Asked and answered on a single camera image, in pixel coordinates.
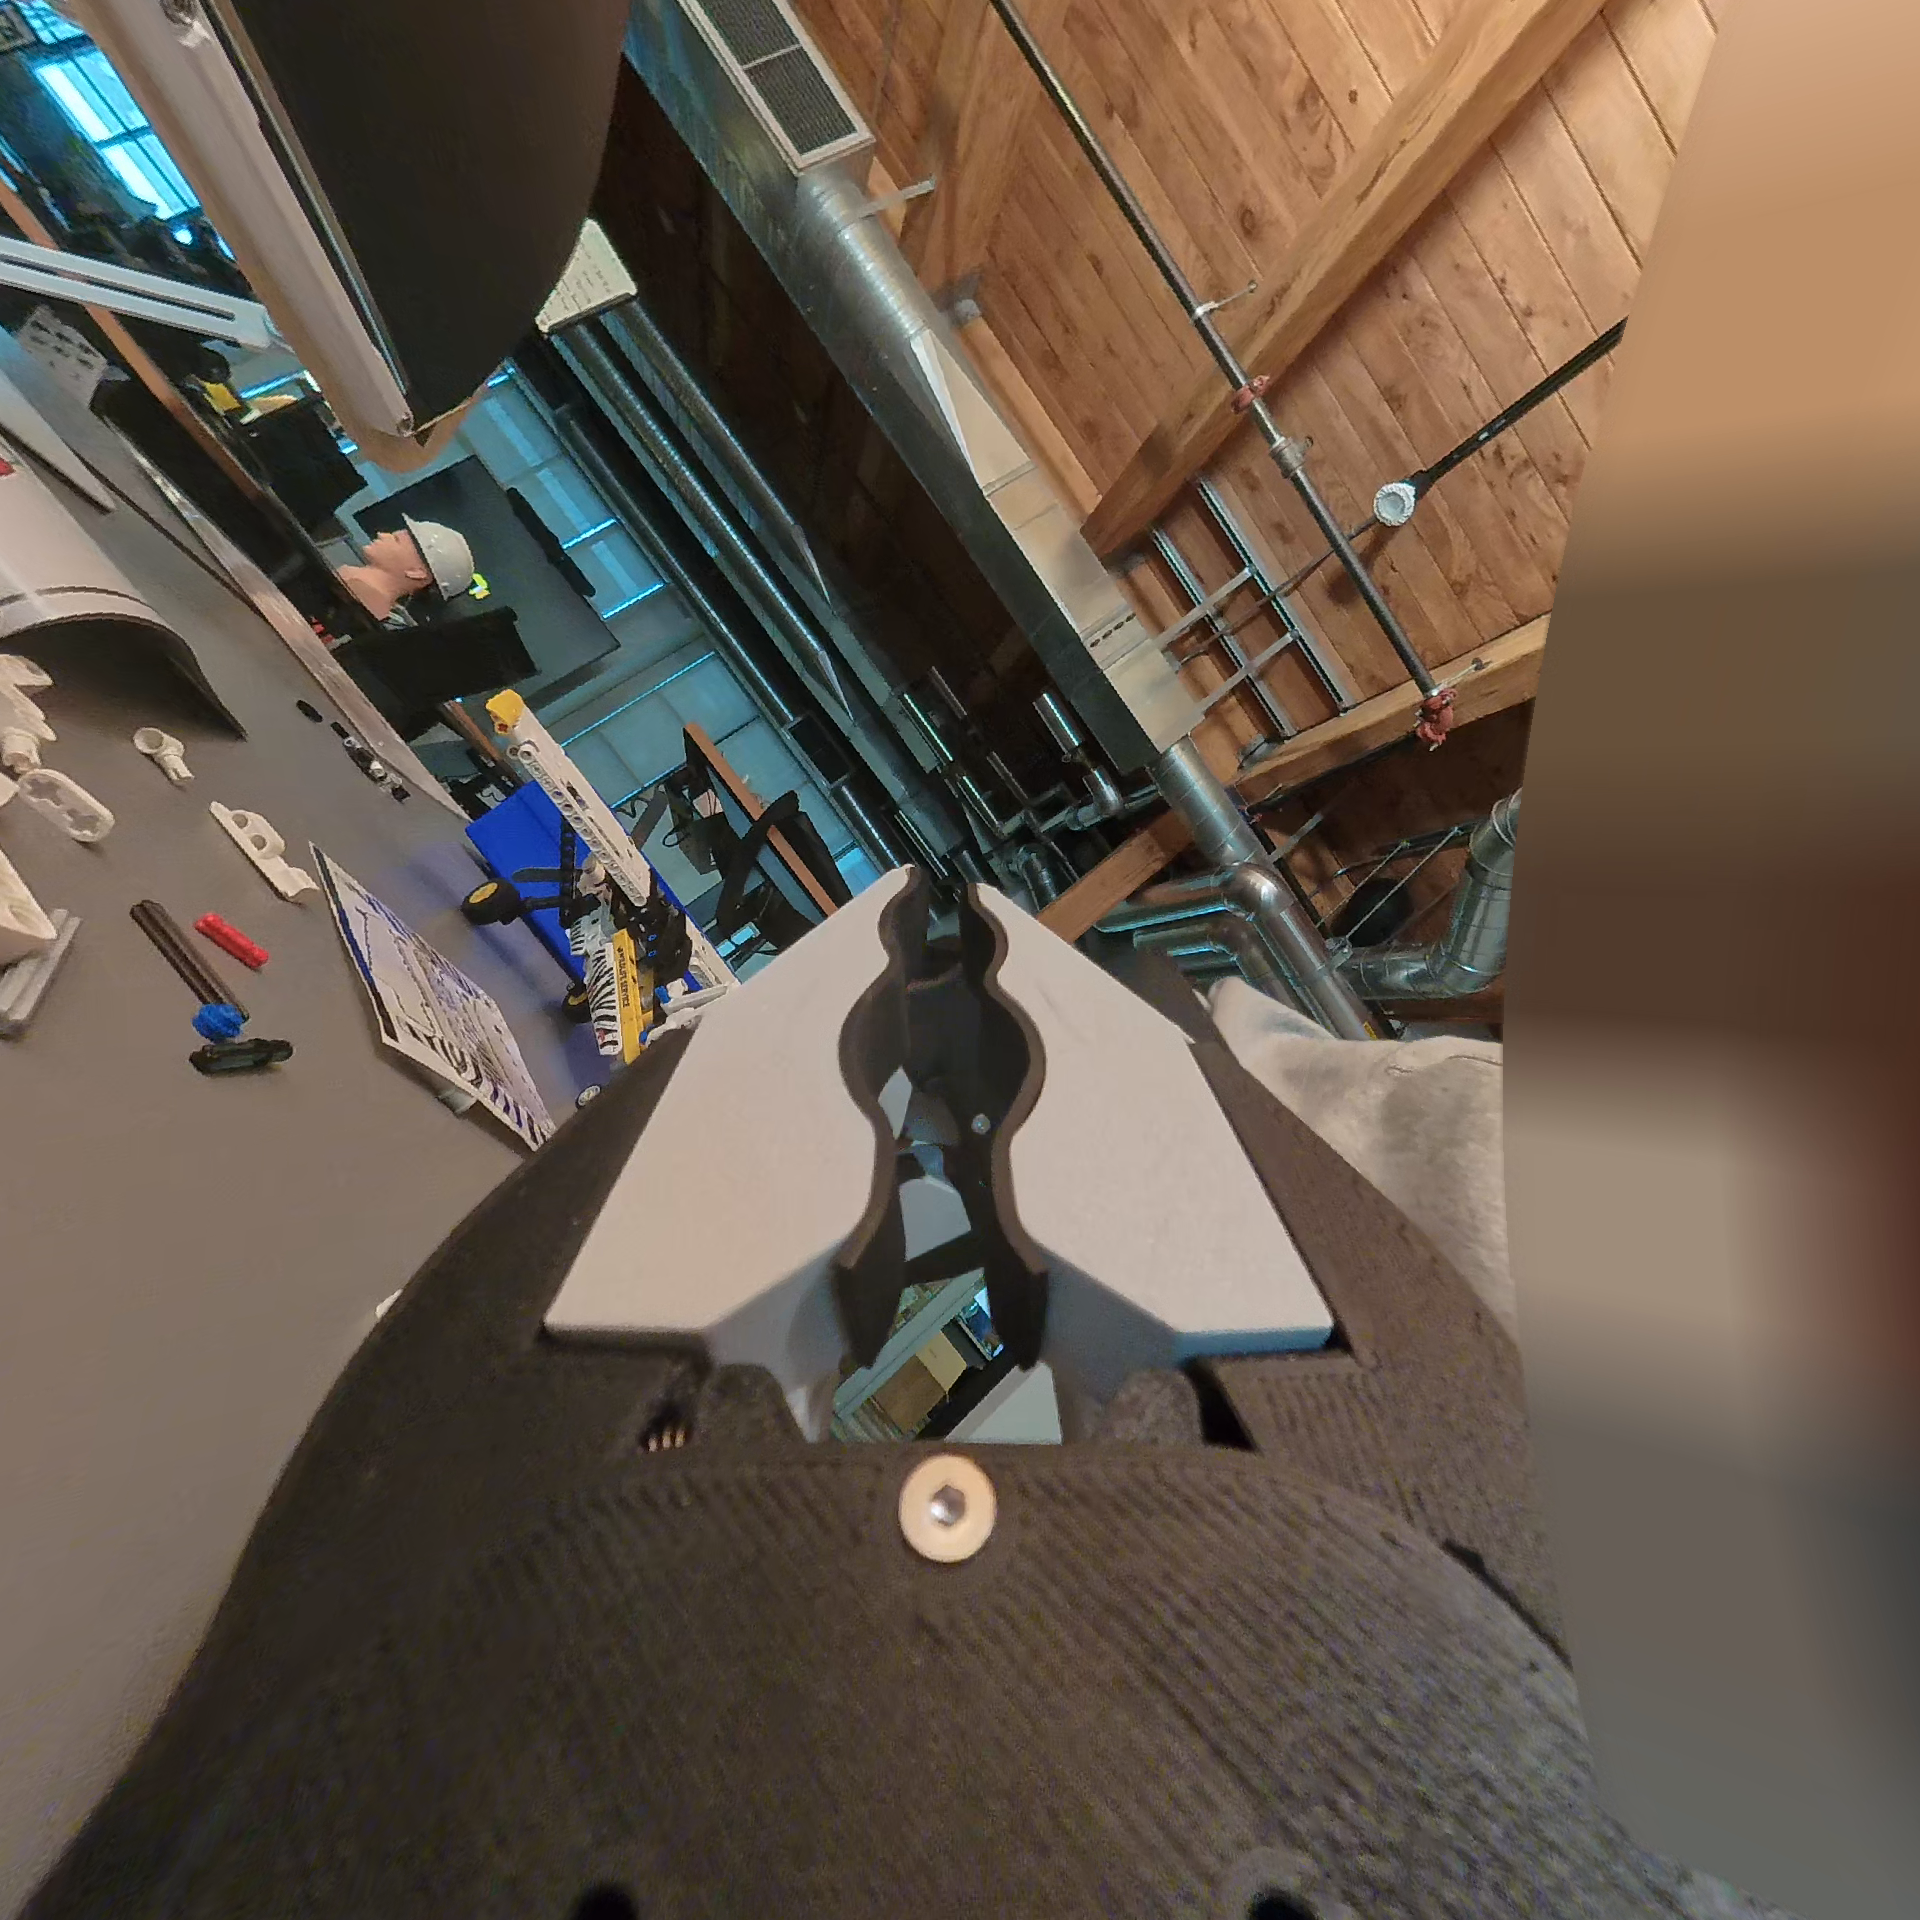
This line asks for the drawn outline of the black office chair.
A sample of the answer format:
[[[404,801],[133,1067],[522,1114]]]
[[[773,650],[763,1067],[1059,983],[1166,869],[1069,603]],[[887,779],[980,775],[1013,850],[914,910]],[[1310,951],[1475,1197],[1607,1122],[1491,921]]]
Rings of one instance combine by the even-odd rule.
[[[786,828],[802,825],[800,793],[786,790],[766,802],[749,828],[735,839],[723,869],[723,890],[711,931],[723,939],[755,929],[773,943],[790,943],[821,921],[807,879],[814,879],[802,854],[790,852]]]

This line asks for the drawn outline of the blue plastic bin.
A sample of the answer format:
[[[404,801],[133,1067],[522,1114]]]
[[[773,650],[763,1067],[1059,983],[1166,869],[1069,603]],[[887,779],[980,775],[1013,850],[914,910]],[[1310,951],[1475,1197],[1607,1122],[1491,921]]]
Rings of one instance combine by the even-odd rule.
[[[524,926],[559,966],[566,990],[584,987],[587,963],[573,951],[559,913],[562,814],[539,785],[522,785],[467,825],[478,883],[462,900],[476,929]]]

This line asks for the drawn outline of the black ceiling rod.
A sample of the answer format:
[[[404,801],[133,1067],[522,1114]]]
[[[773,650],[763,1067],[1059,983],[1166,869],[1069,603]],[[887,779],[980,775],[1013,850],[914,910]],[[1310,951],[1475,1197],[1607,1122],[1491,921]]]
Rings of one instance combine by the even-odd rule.
[[[1451,475],[1459,467],[1467,460],[1480,455],[1500,442],[1506,433],[1519,425],[1530,413],[1543,406],[1549,398],[1556,398],[1563,389],[1573,386],[1587,372],[1595,371],[1613,349],[1620,346],[1626,337],[1626,319],[1607,326],[1597,334],[1591,342],[1576,349],[1567,361],[1559,367],[1541,377],[1532,389],[1522,396],[1511,399],[1502,412],[1498,412],[1491,420],[1480,423],[1470,436],[1454,444],[1445,455],[1430,461],[1427,468],[1414,471],[1408,475],[1406,487],[1413,491],[1414,501],[1421,501],[1430,490],[1436,490],[1445,477]]]

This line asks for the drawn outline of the striped sticker sheet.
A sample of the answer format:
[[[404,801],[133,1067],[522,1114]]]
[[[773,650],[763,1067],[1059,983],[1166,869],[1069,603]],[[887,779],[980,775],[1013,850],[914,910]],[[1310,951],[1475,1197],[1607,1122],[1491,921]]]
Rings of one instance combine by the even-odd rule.
[[[445,1105],[482,1111],[524,1148],[539,1149],[556,1122],[491,994],[320,845],[311,843],[308,852],[384,1047],[422,1070]]]

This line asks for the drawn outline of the metal sprinkler pipe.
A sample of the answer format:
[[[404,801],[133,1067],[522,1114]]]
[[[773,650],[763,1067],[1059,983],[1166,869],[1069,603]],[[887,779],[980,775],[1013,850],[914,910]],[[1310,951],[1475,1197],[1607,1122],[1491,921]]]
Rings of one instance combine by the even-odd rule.
[[[1196,293],[1178,257],[1168,249],[1160,230],[1150,222],[1144,205],[1139,202],[1112,155],[1099,142],[1082,106],[1069,93],[1053,63],[1044,57],[1038,36],[1030,31],[1020,10],[1011,2],[994,2],[992,11],[1008,31],[1024,67],[1038,79],[1046,102],[1066,122],[1077,148],[1085,155],[1093,173],[1116,203],[1134,239],[1139,239],[1139,247],[1164,279],[1174,303],[1184,310],[1187,323],[1207,349],[1207,358],[1214,367],[1212,380],[1200,389],[1200,399],[1204,404],[1202,413],[1180,418],[1142,442],[1126,475],[1120,477],[1104,498],[1099,498],[1091,519],[1091,541],[1109,548],[1110,553],[1120,553],[1125,546],[1134,545],[1139,535],[1160,517],[1166,506],[1212,461],[1218,444],[1235,433],[1235,425],[1251,423],[1269,461],[1303,501],[1308,517],[1327,541],[1332,559],[1344,569],[1362,605],[1371,615],[1374,623],[1379,623],[1381,635],[1390,642],[1392,652],[1419,690],[1413,729],[1414,737],[1430,749],[1439,748],[1455,723],[1454,690],[1428,670],[1428,663],[1413,647],[1396,612],[1387,605],[1371,569],[1360,558],[1355,541],[1341,529],[1322,490],[1315,484],[1308,468],[1308,444],[1287,435],[1275,420],[1267,402],[1270,377],[1247,371],[1240,355],[1214,323],[1216,308]]]

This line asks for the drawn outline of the white lego beam assembly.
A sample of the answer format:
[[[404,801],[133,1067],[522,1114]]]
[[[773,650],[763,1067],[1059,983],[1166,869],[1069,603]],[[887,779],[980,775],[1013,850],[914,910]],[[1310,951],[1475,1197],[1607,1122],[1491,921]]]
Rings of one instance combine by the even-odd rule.
[[[36,765],[14,775],[16,798],[45,823],[79,845],[99,845],[114,830],[114,815],[78,779],[53,769]]]

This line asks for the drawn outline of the white grey lego assembly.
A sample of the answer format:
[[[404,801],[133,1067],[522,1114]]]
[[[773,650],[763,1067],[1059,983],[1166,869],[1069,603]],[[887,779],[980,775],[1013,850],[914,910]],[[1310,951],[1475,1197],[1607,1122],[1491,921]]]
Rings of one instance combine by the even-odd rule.
[[[79,926],[79,917],[63,908],[40,908],[2,854],[2,1039],[21,1039],[29,1031]]]

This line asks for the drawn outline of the silver round pipe duct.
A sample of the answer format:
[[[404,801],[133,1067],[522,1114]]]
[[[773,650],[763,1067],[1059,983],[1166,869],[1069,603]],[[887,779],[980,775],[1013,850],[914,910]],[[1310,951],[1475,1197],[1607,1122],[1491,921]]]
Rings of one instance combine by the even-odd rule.
[[[1338,971],[1293,883],[1190,737],[1156,756],[1155,785],[1190,830],[1198,852],[1220,871],[1223,905],[1260,937],[1303,1011],[1344,1039],[1379,1039],[1375,1019]]]

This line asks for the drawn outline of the black ribbed lego axle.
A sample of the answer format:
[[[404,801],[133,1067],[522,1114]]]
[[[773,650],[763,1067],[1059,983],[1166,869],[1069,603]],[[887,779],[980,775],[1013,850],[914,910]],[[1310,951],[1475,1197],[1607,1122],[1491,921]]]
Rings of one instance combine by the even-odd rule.
[[[210,970],[210,965],[199,961],[199,953],[187,943],[183,929],[157,900],[139,899],[127,913],[133,923],[148,937],[166,966],[180,975],[183,985],[194,994],[199,1006],[228,1006],[243,1017],[243,1021],[248,1019],[248,1011],[243,1001]]]

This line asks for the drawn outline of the black monitor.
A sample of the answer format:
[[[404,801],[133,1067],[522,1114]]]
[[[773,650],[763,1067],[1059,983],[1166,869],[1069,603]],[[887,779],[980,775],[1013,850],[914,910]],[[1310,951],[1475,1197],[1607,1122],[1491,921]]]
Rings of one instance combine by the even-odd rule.
[[[431,727],[440,707],[485,701],[502,687],[534,705],[552,682],[614,652],[587,579],[528,494],[501,487],[478,460],[420,475],[354,513],[368,537],[398,533],[407,519],[445,524],[469,541],[474,590],[458,598],[420,594],[410,602],[407,629],[348,639],[336,652],[404,737]]]

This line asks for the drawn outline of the white lego panel piece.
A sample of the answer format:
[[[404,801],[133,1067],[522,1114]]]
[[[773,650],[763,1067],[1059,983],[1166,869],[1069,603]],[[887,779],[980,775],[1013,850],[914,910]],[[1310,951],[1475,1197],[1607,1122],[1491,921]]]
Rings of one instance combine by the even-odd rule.
[[[207,814],[279,900],[299,903],[320,894],[320,879],[288,858],[284,837],[262,815],[216,801]]]

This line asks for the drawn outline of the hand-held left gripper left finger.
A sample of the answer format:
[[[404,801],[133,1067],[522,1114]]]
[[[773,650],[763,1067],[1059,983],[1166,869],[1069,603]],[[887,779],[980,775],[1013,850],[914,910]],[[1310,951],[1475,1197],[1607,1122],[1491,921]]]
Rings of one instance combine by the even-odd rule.
[[[874,1338],[835,1299],[868,1251],[898,1257],[896,1139],[916,869],[882,876],[701,1007],[544,1313],[556,1339],[642,1341],[757,1364],[824,1441],[842,1357]]]

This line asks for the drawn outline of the yellow white lego crane model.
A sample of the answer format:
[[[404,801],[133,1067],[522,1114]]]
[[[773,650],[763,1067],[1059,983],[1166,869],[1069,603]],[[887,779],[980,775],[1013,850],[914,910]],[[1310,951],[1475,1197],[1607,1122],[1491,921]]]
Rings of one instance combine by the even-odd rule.
[[[522,695],[487,697],[487,717],[522,790],[558,812],[558,862],[491,869],[462,913],[474,926],[556,915],[581,970],[568,1004],[604,1059],[635,1062],[652,1039],[732,993],[735,975]]]

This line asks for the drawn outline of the white printed sign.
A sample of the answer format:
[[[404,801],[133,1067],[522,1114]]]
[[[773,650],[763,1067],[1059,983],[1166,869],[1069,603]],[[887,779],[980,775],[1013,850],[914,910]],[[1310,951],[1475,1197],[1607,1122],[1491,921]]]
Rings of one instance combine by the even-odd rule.
[[[534,326],[542,337],[594,319],[637,297],[637,281],[602,223],[583,219],[566,265],[542,301]]]

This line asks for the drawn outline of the person's grey hoodie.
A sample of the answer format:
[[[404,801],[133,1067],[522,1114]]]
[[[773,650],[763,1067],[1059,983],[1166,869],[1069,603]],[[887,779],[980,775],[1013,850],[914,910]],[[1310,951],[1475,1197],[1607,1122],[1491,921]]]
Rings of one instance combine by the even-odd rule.
[[[1460,1035],[1341,1039],[1240,979],[1207,993],[1235,1060],[1392,1201],[1519,1334],[1503,1220],[1503,1051]]]

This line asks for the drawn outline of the wooden post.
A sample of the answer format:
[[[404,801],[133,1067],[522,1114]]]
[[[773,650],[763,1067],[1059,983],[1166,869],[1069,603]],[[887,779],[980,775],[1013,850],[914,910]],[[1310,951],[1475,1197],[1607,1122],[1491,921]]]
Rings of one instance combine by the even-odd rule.
[[[1040,913],[1040,923],[1069,943],[1087,934],[1110,913],[1126,905],[1192,849],[1187,820],[1164,812],[1134,833],[1116,852],[1093,867]]]

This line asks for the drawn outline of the wooden top standing desk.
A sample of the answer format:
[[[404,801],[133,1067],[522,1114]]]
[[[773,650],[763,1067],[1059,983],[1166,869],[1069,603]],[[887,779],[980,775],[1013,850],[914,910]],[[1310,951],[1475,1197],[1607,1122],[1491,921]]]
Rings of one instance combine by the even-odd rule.
[[[714,899],[715,908],[723,890],[723,869],[727,863],[730,852],[734,850],[735,839],[749,828],[752,818],[757,818],[763,812],[766,802],[773,801],[757,798],[757,793],[747,786],[743,775],[734,771],[732,762],[720,751],[720,748],[701,727],[684,727],[684,742],[688,796],[693,801],[696,801],[700,796],[709,796],[714,802],[711,812],[701,815],[701,839],[706,850],[711,852],[711,863],[717,876],[717,894]],[[790,852],[804,858],[807,867],[814,874],[814,879],[807,879],[807,892],[819,905],[821,926],[842,905],[850,903],[850,890],[842,878],[842,871],[835,867],[824,839],[819,834],[815,825],[807,814],[804,823],[794,823],[790,828],[786,828],[786,837],[790,843]],[[773,953],[788,947],[766,941],[755,929],[743,929],[732,939],[743,939],[746,934],[752,934],[762,947],[766,947]],[[732,941],[714,932],[714,913],[711,937],[717,943]]]

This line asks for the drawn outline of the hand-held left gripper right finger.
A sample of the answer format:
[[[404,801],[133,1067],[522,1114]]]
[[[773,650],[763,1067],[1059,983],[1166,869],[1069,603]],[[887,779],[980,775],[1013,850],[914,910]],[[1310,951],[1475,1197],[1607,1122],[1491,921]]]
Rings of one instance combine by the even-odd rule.
[[[1189,1028],[1006,894],[974,887],[966,910],[983,998],[1024,1045],[994,1179],[1046,1285],[1063,1438],[1091,1438],[1132,1375],[1323,1354],[1334,1315]]]

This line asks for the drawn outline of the mannequin head with hard hat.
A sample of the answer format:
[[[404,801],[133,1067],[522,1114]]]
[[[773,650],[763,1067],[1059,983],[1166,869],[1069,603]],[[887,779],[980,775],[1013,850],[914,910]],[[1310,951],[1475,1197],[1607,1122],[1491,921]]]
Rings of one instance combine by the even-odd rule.
[[[440,521],[413,517],[376,533],[357,559],[336,569],[338,586],[376,620],[407,610],[420,597],[440,603],[463,598],[474,577],[467,537]]]

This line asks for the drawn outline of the spiral metal duct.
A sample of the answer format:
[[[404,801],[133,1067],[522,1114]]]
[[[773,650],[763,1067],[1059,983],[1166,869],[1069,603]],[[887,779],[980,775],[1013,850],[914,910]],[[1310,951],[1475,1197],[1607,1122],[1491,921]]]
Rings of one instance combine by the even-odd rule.
[[[1503,973],[1522,793],[1493,805],[1467,843],[1447,929],[1428,943],[1351,951],[1341,973],[1367,1001],[1460,1001]]]

